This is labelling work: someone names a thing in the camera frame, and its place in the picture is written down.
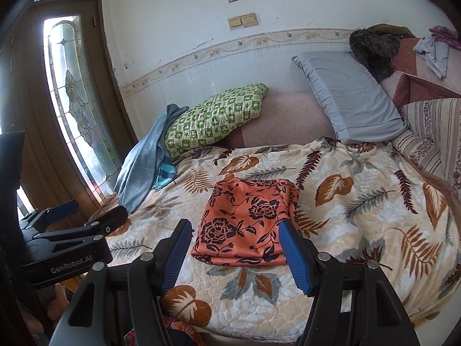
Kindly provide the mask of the orange floral garment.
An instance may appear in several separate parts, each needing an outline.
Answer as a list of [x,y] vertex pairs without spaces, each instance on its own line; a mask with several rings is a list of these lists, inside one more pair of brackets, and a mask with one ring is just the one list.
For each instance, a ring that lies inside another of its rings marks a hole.
[[286,179],[221,180],[206,203],[191,256],[215,266],[283,266],[283,221],[295,221],[299,189]]

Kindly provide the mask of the blue grey towel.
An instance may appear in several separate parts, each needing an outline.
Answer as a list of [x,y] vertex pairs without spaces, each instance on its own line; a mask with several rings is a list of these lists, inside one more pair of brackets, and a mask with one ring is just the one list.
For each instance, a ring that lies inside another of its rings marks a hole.
[[129,213],[134,213],[152,190],[159,166],[166,155],[170,157],[165,144],[167,130],[186,111],[188,107],[169,104],[151,130],[127,154],[114,191],[119,204]]

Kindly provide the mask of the teal striped cloth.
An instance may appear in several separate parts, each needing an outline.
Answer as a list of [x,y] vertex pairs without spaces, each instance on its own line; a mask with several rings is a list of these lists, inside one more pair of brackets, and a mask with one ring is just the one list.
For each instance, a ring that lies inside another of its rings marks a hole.
[[163,162],[159,166],[158,173],[156,180],[152,186],[153,190],[161,190],[165,186],[167,186],[169,183],[173,181],[173,179],[177,175],[177,169],[173,165],[173,161],[169,156],[165,156]]

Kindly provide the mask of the cream leaf-pattern blanket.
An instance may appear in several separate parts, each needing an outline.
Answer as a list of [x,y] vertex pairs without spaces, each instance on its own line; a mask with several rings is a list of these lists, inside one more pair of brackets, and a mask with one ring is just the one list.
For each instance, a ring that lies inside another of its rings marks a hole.
[[[177,176],[151,191],[107,242],[115,264],[152,251],[186,218],[195,231],[221,180],[286,179],[299,189],[295,223],[304,238],[342,262],[375,260],[411,321],[435,318],[460,293],[456,211],[390,143],[343,145],[330,138],[257,148],[198,148]],[[201,331],[288,343],[305,326],[312,299],[287,266],[215,266],[188,255],[167,312]]]

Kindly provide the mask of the stained glass door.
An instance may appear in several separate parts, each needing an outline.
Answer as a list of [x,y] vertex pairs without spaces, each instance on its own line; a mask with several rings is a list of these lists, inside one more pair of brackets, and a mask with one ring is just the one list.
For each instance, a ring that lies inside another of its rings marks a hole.
[[137,139],[116,84],[102,0],[34,0],[20,22],[21,103],[40,208],[75,200],[82,224],[111,196]]

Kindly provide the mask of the green white patterned pillow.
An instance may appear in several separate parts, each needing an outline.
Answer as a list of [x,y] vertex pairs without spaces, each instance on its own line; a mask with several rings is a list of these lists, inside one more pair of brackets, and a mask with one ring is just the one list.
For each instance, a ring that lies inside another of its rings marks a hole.
[[231,88],[181,114],[165,135],[170,158],[175,160],[191,149],[215,144],[259,118],[267,91],[262,83]]

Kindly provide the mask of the striped floral pillow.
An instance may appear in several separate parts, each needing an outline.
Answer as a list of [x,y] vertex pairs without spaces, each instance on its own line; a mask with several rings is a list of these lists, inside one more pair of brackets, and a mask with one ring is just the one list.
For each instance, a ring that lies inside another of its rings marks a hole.
[[393,146],[419,169],[440,177],[460,194],[460,100],[441,98],[403,106],[407,130]]

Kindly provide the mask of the light blue pillow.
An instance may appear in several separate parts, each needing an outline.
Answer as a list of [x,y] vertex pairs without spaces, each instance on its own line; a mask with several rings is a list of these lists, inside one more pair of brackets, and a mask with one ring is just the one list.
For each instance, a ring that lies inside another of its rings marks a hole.
[[350,52],[303,52],[292,58],[342,144],[390,141],[407,130],[392,99]]

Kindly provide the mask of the pink quilted mattress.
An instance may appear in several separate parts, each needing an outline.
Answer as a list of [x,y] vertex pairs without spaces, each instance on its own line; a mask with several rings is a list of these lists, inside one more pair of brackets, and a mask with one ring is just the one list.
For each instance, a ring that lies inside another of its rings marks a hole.
[[225,143],[227,148],[304,145],[321,137],[334,138],[335,132],[313,92],[270,93],[260,116],[232,131]]

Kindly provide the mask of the maroon pink headboard sofa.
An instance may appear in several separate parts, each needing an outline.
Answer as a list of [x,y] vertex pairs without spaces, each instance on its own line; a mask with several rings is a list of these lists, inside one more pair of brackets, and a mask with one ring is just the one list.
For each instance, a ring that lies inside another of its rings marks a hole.
[[418,37],[400,40],[399,53],[392,59],[395,72],[380,83],[398,110],[415,101],[460,97],[460,50],[449,49],[446,77],[438,79],[425,61],[414,53],[417,42]]

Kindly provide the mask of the dark furry cushion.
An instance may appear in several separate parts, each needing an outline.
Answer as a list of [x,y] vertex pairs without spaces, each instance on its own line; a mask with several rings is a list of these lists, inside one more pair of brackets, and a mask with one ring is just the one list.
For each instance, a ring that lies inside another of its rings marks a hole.
[[400,40],[382,31],[360,29],[349,36],[349,47],[357,62],[380,83],[394,73],[392,59],[398,55]]

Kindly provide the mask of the grey crumpled cloth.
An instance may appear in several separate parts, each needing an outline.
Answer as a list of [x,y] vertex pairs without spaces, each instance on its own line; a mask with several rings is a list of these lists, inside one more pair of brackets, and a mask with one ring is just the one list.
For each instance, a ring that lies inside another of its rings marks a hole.
[[413,47],[413,52],[425,61],[425,64],[438,77],[446,77],[449,59],[449,46],[435,40],[432,36],[422,37]]

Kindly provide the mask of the magenta crumpled cloth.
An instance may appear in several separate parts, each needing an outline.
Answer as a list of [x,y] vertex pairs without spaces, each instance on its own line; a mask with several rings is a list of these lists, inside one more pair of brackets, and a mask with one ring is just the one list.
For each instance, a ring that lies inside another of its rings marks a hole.
[[446,43],[451,48],[461,50],[461,38],[457,31],[438,25],[431,27],[429,32],[434,40]]

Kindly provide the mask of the beige wall switch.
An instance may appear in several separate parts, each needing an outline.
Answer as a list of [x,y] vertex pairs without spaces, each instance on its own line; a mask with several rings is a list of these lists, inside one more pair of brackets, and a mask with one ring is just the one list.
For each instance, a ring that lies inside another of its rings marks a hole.
[[239,28],[254,27],[258,24],[258,18],[255,13],[248,13],[245,15],[235,16],[228,19],[228,26],[231,31]]

